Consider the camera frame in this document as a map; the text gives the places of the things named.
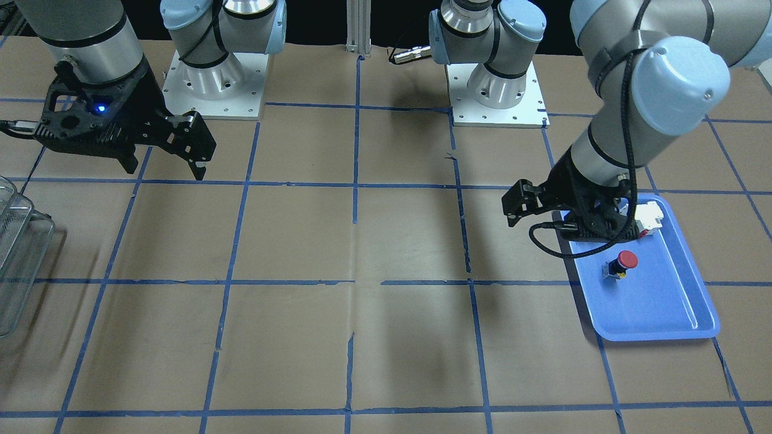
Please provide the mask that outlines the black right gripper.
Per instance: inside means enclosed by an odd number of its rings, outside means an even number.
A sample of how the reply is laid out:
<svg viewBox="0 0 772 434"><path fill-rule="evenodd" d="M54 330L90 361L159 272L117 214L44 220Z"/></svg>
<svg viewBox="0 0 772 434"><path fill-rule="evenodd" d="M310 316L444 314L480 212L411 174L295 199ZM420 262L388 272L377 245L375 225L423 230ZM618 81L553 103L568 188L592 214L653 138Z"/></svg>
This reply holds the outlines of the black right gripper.
<svg viewBox="0 0 772 434"><path fill-rule="evenodd" d="M185 160L201 181L216 141L198 111L172 115L166 109L149 61L142 57L126 76L88 84L75 76L74 61L55 64L46 104L33 137L49 150L103 157L137 171L137 145L159 146Z"/></svg>

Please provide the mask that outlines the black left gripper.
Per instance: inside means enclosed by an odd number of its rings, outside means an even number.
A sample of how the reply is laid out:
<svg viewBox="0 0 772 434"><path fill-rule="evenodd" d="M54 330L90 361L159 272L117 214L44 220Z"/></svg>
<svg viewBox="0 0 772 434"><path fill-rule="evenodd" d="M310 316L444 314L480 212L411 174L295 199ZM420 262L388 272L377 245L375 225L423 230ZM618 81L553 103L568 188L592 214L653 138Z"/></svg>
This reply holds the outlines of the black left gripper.
<svg viewBox="0 0 772 434"><path fill-rule="evenodd" d="M628 216L618 209L623 198L631 203L633 183L617 180L607 186L590 181L577 169L571 151L563 154L539 186L521 179L502 196L508 227L515 227L526 216L543 214L548 207L569 211L568 222L577 224L577 231L568 233L570 240L607 242L615 238L624 244L639 239L635 220L627 225Z"/></svg>

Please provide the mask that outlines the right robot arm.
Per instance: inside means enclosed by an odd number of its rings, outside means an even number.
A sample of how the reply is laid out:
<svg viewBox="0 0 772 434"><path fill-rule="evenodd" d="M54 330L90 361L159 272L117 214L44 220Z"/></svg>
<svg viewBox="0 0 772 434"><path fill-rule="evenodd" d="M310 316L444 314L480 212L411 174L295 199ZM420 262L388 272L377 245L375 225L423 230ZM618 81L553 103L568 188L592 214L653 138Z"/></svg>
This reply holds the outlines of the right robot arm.
<svg viewBox="0 0 772 434"><path fill-rule="evenodd" d="M257 118L266 60L286 41L284 1L163 1L176 44L159 86L120 1L19 1L55 60L38 121L2 132L75 156L117 160L135 173L136 146L156 146L205 176L215 138L205 118Z"/></svg>

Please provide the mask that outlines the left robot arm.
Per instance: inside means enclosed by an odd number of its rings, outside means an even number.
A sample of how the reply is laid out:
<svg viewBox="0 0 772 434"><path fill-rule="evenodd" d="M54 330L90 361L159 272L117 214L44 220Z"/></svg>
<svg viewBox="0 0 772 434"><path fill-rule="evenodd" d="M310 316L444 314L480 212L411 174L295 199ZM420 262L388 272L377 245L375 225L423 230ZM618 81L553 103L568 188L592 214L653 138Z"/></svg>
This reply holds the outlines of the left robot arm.
<svg viewBox="0 0 772 434"><path fill-rule="evenodd" d="M769 1L574 1L570 21L603 102L588 127L540 185L519 180L502 197L509 226L563 210L541 223L568 239L628 242L642 229L634 172L692 131L721 102L730 68L770 58ZM475 101L513 107L546 30L528 1L444 1L428 19L440 65L475 65Z"/></svg>

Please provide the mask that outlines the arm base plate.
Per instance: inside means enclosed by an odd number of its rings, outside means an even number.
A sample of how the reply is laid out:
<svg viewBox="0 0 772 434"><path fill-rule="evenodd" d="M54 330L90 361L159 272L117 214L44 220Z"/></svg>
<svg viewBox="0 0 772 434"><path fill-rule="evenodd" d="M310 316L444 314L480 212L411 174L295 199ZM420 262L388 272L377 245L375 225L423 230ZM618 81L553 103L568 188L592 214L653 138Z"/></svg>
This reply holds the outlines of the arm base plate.
<svg viewBox="0 0 772 434"><path fill-rule="evenodd" d="M272 55L230 53L220 65L196 69L174 57L162 93L176 115L198 111L205 120L258 121Z"/></svg>
<svg viewBox="0 0 772 434"><path fill-rule="evenodd" d="M524 76L493 76L482 64L446 66L453 124L461 127L540 128L551 124L537 71Z"/></svg>

